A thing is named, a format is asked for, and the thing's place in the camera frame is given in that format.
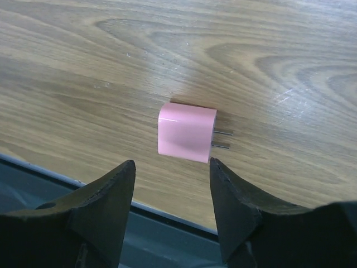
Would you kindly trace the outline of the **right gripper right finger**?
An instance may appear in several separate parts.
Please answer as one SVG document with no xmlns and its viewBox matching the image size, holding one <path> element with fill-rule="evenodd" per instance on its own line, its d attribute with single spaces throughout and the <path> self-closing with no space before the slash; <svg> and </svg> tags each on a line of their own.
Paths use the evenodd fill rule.
<svg viewBox="0 0 357 268">
<path fill-rule="evenodd" d="M 314 209 L 275 197 L 218 159 L 210 190 L 223 261 L 229 267 L 355 267 L 356 202 Z"/>
</svg>

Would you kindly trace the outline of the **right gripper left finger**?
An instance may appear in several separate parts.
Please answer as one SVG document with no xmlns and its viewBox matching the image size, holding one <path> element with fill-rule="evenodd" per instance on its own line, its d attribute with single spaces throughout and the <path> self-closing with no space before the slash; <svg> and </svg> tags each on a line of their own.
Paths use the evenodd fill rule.
<svg viewBox="0 0 357 268">
<path fill-rule="evenodd" d="M 118 267 L 136 166 L 127 160 L 70 194 L 1 215 L 2 267 Z"/>
</svg>

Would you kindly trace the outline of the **pink usb charger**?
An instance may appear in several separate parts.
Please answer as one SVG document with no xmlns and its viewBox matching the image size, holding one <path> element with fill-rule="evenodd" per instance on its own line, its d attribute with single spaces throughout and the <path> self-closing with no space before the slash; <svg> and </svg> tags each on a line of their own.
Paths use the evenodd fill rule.
<svg viewBox="0 0 357 268">
<path fill-rule="evenodd" d="M 209 162 L 212 147 L 229 148 L 227 143 L 215 143 L 214 134 L 233 134 L 215 127 L 216 115 L 217 110 L 211 108 L 165 103 L 158 115 L 158 153 Z"/>
</svg>

